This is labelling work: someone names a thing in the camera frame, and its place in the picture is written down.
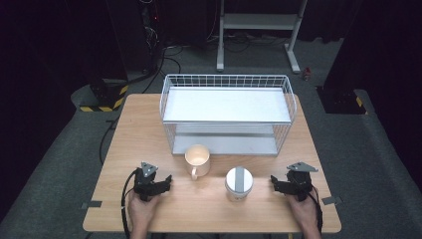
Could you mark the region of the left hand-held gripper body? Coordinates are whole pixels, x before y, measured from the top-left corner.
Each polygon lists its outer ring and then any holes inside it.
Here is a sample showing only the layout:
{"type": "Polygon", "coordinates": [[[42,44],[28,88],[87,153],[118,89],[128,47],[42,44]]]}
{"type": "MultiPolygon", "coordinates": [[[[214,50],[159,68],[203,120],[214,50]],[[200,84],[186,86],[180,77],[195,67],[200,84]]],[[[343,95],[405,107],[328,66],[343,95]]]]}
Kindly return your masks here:
{"type": "Polygon", "coordinates": [[[154,182],[157,169],[157,166],[143,161],[135,171],[133,190],[142,201],[149,201],[152,196],[159,194],[154,182]]]}

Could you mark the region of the cream ceramic mug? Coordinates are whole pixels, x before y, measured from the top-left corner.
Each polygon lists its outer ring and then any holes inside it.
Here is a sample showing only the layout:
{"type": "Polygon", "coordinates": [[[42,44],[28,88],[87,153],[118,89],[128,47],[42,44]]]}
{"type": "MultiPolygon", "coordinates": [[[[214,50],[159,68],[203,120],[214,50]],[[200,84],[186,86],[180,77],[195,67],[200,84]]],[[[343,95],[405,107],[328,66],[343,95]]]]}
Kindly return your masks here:
{"type": "Polygon", "coordinates": [[[192,180],[206,175],[211,167],[210,151],[202,144],[190,146],[184,154],[187,171],[192,180]]]}

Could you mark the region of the person's left hand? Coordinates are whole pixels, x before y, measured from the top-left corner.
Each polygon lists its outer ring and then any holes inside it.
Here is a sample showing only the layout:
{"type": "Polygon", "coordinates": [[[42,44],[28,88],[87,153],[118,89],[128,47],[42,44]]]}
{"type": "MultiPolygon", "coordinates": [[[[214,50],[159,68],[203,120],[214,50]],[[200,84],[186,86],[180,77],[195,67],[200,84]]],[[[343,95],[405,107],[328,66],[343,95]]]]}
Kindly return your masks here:
{"type": "Polygon", "coordinates": [[[142,201],[135,192],[128,195],[128,213],[132,225],[132,233],[146,232],[159,202],[159,196],[153,196],[149,201],[142,201]]]}

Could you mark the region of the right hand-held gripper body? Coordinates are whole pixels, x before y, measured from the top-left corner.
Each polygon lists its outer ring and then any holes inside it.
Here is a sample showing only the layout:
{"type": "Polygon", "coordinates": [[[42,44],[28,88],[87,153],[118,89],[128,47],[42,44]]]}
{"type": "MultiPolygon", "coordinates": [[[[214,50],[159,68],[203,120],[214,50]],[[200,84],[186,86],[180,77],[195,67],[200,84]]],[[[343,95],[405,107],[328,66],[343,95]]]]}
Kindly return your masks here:
{"type": "Polygon", "coordinates": [[[297,162],[288,166],[288,182],[291,185],[290,195],[295,195],[298,201],[304,201],[313,190],[311,173],[317,169],[305,162],[297,162]]]}

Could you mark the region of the dark equipment rack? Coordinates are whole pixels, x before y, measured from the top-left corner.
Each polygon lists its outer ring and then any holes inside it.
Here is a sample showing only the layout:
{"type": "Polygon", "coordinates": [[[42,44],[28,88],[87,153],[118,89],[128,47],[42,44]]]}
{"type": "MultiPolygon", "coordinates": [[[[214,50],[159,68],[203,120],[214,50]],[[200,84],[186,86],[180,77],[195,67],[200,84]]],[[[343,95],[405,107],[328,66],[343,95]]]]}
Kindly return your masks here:
{"type": "Polygon", "coordinates": [[[147,47],[148,71],[152,74],[158,69],[162,56],[164,26],[160,0],[136,0],[138,3],[147,47]]]}

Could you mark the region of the person's right hand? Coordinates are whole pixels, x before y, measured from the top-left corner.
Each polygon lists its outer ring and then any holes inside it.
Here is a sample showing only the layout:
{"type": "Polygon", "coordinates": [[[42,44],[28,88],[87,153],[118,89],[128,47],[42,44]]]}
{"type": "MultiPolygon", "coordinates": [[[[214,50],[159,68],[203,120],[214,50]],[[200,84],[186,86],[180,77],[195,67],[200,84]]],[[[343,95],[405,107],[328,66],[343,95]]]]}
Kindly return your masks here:
{"type": "Polygon", "coordinates": [[[293,215],[303,233],[318,232],[317,229],[317,207],[314,200],[317,198],[313,189],[311,195],[303,201],[298,201],[293,195],[286,196],[290,203],[293,215]]]}

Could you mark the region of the white metal stand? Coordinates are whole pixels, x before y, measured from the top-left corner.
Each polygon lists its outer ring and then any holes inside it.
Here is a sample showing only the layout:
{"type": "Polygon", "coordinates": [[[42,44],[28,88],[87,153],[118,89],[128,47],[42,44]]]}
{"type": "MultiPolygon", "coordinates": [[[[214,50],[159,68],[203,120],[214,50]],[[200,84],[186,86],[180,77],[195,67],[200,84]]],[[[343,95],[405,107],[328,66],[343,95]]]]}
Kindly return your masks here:
{"type": "Polygon", "coordinates": [[[291,31],[290,42],[284,45],[286,55],[295,74],[301,71],[294,46],[299,34],[308,0],[301,0],[301,5],[297,14],[246,14],[246,13],[226,13],[225,0],[220,1],[218,49],[216,58],[216,70],[224,71],[224,32],[230,30],[275,30],[291,31]]]}

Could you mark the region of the white wire shelf rack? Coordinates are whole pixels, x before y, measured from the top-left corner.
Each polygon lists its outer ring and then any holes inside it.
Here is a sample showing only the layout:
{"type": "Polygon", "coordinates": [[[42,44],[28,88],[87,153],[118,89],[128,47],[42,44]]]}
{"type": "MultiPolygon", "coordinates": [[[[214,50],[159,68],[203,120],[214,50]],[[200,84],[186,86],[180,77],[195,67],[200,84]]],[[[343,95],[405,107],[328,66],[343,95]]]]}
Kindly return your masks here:
{"type": "Polygon", "coordinates": [[[159,106],[170,151],[194,144],[213,154],[277,155],[297,103],[285,75],[165,77],[159,106]]]}

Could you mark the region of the black yellow striped base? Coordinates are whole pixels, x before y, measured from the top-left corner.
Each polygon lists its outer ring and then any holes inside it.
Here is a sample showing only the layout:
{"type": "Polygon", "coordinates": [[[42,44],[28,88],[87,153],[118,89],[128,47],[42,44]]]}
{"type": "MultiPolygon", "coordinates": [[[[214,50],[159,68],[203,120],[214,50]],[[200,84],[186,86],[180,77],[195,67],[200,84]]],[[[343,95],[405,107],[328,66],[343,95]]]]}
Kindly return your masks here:
{"type": "Polygon", "coordinates": [[[327,114],[366,115],[362,99],[354,91],[317,87],[317,94],[327,114]]]}
{"type": "Polygon", "coordinates": [[[90,90],[96,101],[92,104],[79,105],[79,109],[85,113],[117,111],[127,89],[127,83],[106,83],[101,80],[99,83],[90,84],[90,90]]]}

